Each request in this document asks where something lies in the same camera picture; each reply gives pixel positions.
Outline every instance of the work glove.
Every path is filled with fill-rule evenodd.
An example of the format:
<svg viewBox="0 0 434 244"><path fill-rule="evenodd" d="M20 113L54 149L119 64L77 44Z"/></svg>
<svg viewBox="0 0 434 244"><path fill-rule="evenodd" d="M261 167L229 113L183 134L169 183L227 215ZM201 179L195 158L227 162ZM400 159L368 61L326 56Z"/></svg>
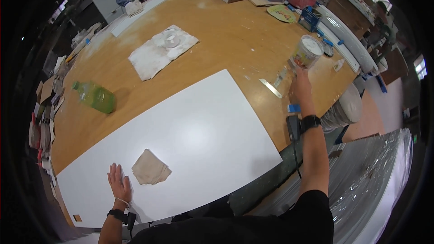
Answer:
<svg viewBox="0 0 434 244"><path fill-rule="evenodd" d="M133 16L143 10L142 4L138 0L134 0L134 2L128 2L125 5L125 10L127 11L128 16Z"/></svg>

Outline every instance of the plastic bottle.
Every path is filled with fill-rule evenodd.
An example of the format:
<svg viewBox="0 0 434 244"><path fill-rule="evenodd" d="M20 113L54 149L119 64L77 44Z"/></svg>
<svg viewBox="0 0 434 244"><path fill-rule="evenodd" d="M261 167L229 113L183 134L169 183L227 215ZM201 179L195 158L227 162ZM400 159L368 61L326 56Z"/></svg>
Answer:
<svg viewBox="0 0 434 244"><path fill-rule="evenodd" d="M111 113L115 107L115 95L93 81L73 83L73 89L78 91L80 102L103 113Z"/></svg>

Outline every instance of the wrist strap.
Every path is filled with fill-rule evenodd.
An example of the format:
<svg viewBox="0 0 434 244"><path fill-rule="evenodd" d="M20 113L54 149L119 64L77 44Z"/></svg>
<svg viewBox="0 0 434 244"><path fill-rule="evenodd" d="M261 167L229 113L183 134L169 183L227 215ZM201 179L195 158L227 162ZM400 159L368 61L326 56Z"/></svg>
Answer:
<svg viewBox="0 0 434 244"><path fill-rule="evenodd" d="M122 200L122 199L120 199L120 198L117 198L117 197L115 197L115 201L116 201L116 200L118 200L118 201L121 201L121 202L125 203L125 204L127 205L127 209L128 209L128 208L130 208L130 204L129 204L129 203L127 203L126 201L124 201L124 200Z"/></svg>

